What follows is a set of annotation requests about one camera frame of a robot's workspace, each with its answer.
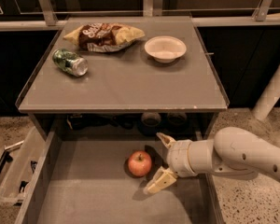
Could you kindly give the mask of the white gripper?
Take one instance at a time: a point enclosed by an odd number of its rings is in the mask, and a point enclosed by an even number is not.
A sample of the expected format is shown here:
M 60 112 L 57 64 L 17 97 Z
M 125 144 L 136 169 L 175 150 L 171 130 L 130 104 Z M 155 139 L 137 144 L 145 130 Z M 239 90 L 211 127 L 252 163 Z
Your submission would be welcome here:
M 177 177 L 192 177 L 197 174 L 189 163 L 189 146 L 191 140 L 176 141 L 164 133 L 156 133 L 157 137 L 168 149 L 166 161 L 169 168 L 160 167 L 152 179 L 144 187 L 145 194 L 155 194 L 176 182 Z

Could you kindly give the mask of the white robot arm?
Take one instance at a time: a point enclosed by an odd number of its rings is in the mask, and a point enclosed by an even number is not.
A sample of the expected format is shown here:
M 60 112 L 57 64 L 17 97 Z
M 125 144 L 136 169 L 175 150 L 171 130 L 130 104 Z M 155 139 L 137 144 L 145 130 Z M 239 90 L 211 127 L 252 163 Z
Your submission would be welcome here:
M 144 188 L 145 194 L 155 194 L 179 177 L 199 174 L 247 180 L 263 174 L 280 183 L 280 147 L 249 131 L 227 127 L 212 139 L 200 141 L 176 141 L 164 133 L 157 136 L 167 148 L 168 166 L 157 170 Z

